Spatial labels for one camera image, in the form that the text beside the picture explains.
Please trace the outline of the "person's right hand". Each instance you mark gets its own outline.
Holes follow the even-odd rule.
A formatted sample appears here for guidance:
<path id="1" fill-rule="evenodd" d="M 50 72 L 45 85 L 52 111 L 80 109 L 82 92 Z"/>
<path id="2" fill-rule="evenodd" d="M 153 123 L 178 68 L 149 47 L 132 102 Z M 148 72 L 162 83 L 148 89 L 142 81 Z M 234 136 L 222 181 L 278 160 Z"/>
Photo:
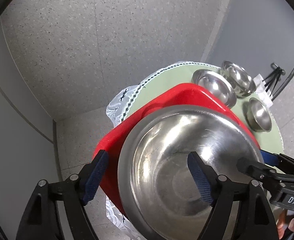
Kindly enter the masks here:
<path id="1" fill-rule="evenodd" d="M 288 229 L 291 232 L 294 232 L 294 217 L 289 218 L 287 215 L 287 210 L 283 210 L 277 220 L 277 230 L 278 230 L 278 237 L 282 239 L 285 230 Z"/>

